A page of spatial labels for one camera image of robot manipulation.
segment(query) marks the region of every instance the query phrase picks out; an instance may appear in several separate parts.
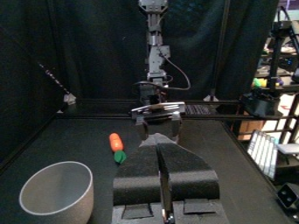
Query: bowl rim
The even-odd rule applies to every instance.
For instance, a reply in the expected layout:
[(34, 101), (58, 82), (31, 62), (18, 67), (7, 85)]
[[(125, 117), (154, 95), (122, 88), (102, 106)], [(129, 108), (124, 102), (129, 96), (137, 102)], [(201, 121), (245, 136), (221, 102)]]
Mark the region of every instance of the bowl rim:
[[(62, 209), (54, 211), (54, 212), (50, 212), (50, 213), (35, 213), (30, 210), (26, 209), (26, 207), (23, 206), (23, 203), (22, 203), (22, 194), (23, 194), (23, 188), (26, 187), (27, 183), (30, 182), (30, 180), (46, 169), (49, 169), (50, 167), (53, 167), (54, 165), (62, 165), (62, 164), (75, 164), (75, 165), (79, 165), (82, 166), (86, 170), (87, 170), (87, 175), (89, 175), (89, 182), (87, 182), (87, 188), (85, 190), (85, 192), (79, 195), (79, 197), (67, 205), (65, 206)], [(75, 162), (75, 161), (63, 161), (63, 162), (58, 162), (55, 164), (50, 164), (47, 165), (46, 167), (43, 167), (42, 169), (39, 169), (30, 177), (29, 179), (25, 181), (23, 185), (22, 185), (22, 189), (19, 191), (19, 195), (18, 195), (18, 204), (22, 208), (22, 210), (27, 213), (27, 214), (33, 214), (33, 215), (39, 215), (39, 216), (45, 216), (45, 215), (53, 215), (53, 214), (57, 214), (59, 212), (62, 212), (63, 210), (66, 210), (69, 207), (71, 207), (74, 204), (77, 204), (77, 202), (82, 199), (82, 197), (86, 195), (86, 193), (89, 192), (89, 188), (91, 187), (93, 185), (93, 177), (91, 177), (91, 172), (90, 172), (90, 169), (79, 162)]]

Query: table surface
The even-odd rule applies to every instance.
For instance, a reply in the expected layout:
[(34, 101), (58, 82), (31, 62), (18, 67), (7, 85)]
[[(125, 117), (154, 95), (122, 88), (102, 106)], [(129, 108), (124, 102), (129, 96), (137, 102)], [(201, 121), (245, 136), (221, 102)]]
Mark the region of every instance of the table surface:
[[(51, 120), (0, 176), (0, 223), (29, 223), (18, 206), (22, 185), (41, 168), (61, 161), (81, 162), (93, 173), (94, 206), (87, 224), (110, 223), (112, 186), (117, 173), (108, 145), (112, 132), (121, 136), (129, 156), (140, 144), (132, 121)], [(170, 124), (152, 125), (150, 133), (169, 136)], [(194, 152), (217, 173), (220, 201), (230, 224), (292, 223), (276, 201), (273, 187), (221, 122), (184, 120), (178, 145)]]

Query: metal bracket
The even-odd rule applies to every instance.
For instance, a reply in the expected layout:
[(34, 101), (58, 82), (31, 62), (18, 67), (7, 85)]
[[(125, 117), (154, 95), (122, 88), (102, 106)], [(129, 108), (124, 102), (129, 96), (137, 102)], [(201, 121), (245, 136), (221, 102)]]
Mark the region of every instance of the metal bracket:
[(62, 101), (66, 102), (67, 105), (74, 104), (75, 103), (75, 96), (73, 94), (65, 94)]

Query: black curtain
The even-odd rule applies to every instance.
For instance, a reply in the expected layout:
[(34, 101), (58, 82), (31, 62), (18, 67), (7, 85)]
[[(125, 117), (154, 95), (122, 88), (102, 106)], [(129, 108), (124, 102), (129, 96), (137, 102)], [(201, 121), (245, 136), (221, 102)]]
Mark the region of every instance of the black curtain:
[(34, 60), (61, 79), (46, 3), (1, 1), (0, 25), (1, 162), (61, 108), (62, 91)]
[[(145, 78), (145, 17), (132, 0), (47, 0), (54, 6), (65, 80), (81, 98), (137, 98), (132, 84)], [(249, 90), (257, 59), (276, 13), (277, 0), (230, 0), (216, 96), (237, 99)], [(224, 0), (172, 0), (162, 23), (162, 42), (172, 62), (188, 74), (190, 90), (173, 99), (201, 100), (210, 89)], [(166, 65), (172, 87), (185, 87)]]
[[(277, 0), (230, 0), (216, 96), (249, 90)], [(190, 90), (173, 100), (201, 100), (210, 89), (224, 0), (170, 0), (162, 42), (188, 74)], [(145, 17), (132, 0), (5, 0), (0, 7), (0, 161), (61, 107), (62, 91), (38, 60), (78, 98), (137, 99), (145, 79)], [(172, 87), (185, 87), (166, 65)]]

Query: white bowl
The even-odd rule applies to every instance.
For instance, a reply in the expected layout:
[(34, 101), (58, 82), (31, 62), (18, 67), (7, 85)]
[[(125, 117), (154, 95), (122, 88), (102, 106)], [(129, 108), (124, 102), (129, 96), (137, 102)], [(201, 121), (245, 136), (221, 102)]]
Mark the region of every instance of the white bowl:
[(93, 207), (89, 168), (71, 161), (46, 166), (25, 182), (18, 202), (30, 223), (86, 223)]

